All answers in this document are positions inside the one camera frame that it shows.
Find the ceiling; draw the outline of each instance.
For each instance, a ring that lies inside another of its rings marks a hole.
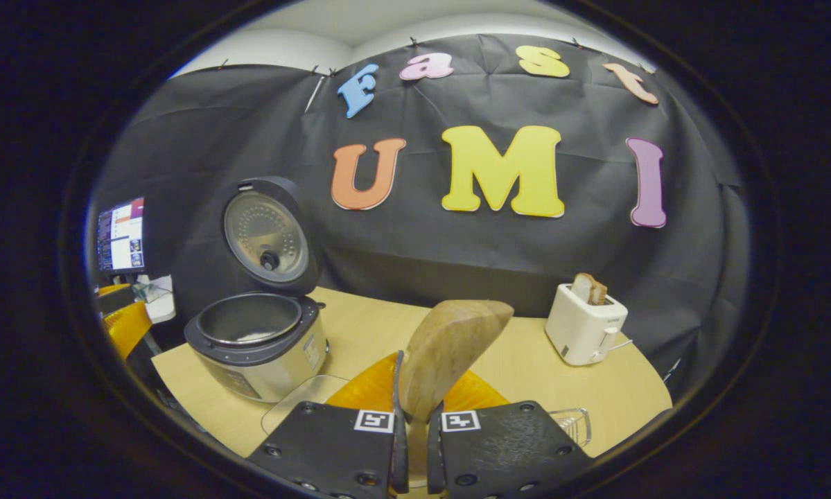
[[[356,47],[403,26],[469,13],[519,14],[589,28],[536,0],[302,0],[243,29],[294,29]]]

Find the orange object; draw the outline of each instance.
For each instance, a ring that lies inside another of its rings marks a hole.
[[[343,209],[373,209],[390,195],[396,171],[396,154],[405,148],[403,139],[385,139],[376,142],[378,166],[373,186],[361,191],[354,187],[357,160],[365,152],[362,144],[343,146],[335,151],[335,173],[332,176],[332,199]]]
[[[113,293],[114,291],[121,290],[122,288],[130,287],[131,284],[112,284],[110,286],[105,286],[104,288],[98,288],[98,296],[102,297],[106,294]]]
[[[640,85],[643,82],[640,76],[634,75],[634,73],[625,69],[624,66],[615,62],[604,64],[603,67],[615,73],[615,76],[618,76],[618,80],[622,82],[624,88],[627,88],[631,94],[634,94],[634,96],[649,104],[658,104],[658,98],[650,94],[649,91]]]
[[[102,297],[127,287],[129,284],[105,286],[98,289],[98,296]],[[145,303],[135,302],[104,316],[104,326],[107,328],[111,341],[114,342],[117,353],[125,360],[135,345],[150,330],[152,322],[150,316],[147,315]]]
[[[396,353],[391,353],[351,379],[326,404],[353,410],[393,411],[394,367]],[[479,410],[508,401],[481,377],[467,371],[443,398],[443,411]]]

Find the rice cooker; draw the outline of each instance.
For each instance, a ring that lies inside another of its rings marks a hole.
[[[316,375],[329,342],[322,304],[308,298],[320,269],[298,189],[282,177],[238,183],[225,206],[229,251],[266,291],[209,304],[184,337],[221,385],[254,401],[279,402]]]

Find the letter m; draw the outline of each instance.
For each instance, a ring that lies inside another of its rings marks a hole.
[[[520,180],[520,193],[511,208],[521,215],[557,218],[563,202],[557,197],[557,170],[554,149],[560,132],[545,126],[524,126],[517,130],[504,156],[478,126],[457,126],[443,132],[443,140],[453,149],[453,171],[449,195],[443,208],[449,211],[475,211],[480,199],[473,193],[476,179],[482,194],[494,211],[501,209],[514,182]]]

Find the computer monitor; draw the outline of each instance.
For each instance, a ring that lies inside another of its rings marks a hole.
[[[98,269],[104,274],[145,272],[143,259],[143,197],[98,215]]]

